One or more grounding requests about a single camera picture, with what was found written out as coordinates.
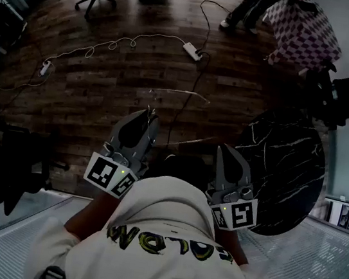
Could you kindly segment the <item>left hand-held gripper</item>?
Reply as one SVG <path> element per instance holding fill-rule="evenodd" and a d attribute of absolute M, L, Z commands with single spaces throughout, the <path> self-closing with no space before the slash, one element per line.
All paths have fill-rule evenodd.
<path fill-rule="evenodd" d="M 109 142 L 94 152 L 84 179 L 115 198 L 122 198 L 144 174 L 145 155 L 154 146 L 159 116 L 148 110 L 137 111 L 116 123 Z"/>

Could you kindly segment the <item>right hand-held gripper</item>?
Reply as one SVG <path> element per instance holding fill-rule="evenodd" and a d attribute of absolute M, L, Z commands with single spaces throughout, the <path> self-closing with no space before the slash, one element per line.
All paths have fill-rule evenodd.
<path fill-rule="evenodd" d="M 205 194 L 215 224 L 226 231 L 255 226 L 258 199 L 253 196 L 249 164 L 227 144 L 217 147 L 216 158 L 215 189 L 208 189 Z M 224 190 L 226 185 L 238 187 Z"/>

